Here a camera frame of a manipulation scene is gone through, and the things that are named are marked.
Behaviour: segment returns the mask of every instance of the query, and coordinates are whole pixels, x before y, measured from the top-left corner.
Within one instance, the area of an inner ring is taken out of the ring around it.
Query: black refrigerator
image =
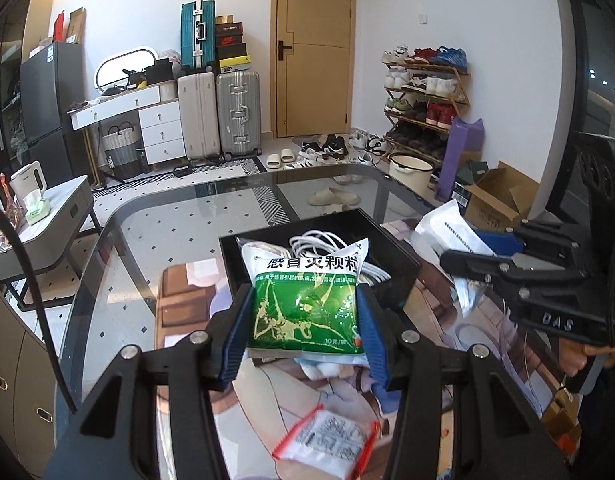
[[[79,175],[90,165],[81,132],[67,110],[85,99],[82,46],[53,43],[20,66],[20,99],[30,159],[43,169],[48,187]]]

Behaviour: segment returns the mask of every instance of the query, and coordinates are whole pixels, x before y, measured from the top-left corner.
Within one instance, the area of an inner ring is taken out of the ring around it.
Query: silver suitcase
[[[178,80],[180,127],[185,153],[192,160],[218,155],[221,144],[216,115],[214,74],[192,74]]]
[[[260,81],[253,70],[218,76],[218,123],[223,153],[261,154]]]

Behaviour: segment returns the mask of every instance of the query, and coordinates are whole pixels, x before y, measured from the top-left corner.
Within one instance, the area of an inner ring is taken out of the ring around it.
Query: red sneaker
[[[430,64],[430,58],[436,56],[436,50],[433,48],[415,48],[414,55],[405,58],[410,63],[426,63]]]
[[[428,114],[425,119],[425,122],[431,124],[431,126],[436,126],[439,123],[439,105],[430,104],[428,105]]]
[[[452,121],[457,116],[457,111],[454,110],[453,106],[444,105],[441,106],[441,111],[439,113],[439,120],[437,121],[437,126],[439,128],[443,128],[444,130],[449,130],[452,127]]]

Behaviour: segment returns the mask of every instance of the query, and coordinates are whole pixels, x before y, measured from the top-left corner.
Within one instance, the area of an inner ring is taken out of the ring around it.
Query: metal screw
[[[204,330],[196,330],[190,334],[190,341],[195,345],[200,345],[209,339],[209,335]]]
[[[136,357],[138,354],[138,346],[136,345],[127,345],[126,347],[123,347],[123,350],[120,351],[120,356],[123,357],[123,359],[131,359],[133,357]]]
[[[406,343],[418,343],[421,340],[421,335],[414,330],[406,330],[401,334],[401,339]]]
[[[490,354],[490,349],[485,345],[474,345],[472,354],[479,359],[485,359]]]

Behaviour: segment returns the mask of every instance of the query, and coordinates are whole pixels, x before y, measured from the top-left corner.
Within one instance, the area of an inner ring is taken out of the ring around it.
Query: green medicine packet
[[[365,239],[317,258],[244,251],[255,287],[250,356],[339,354],[345,362],[363,354],[356,284],[367,247]]]

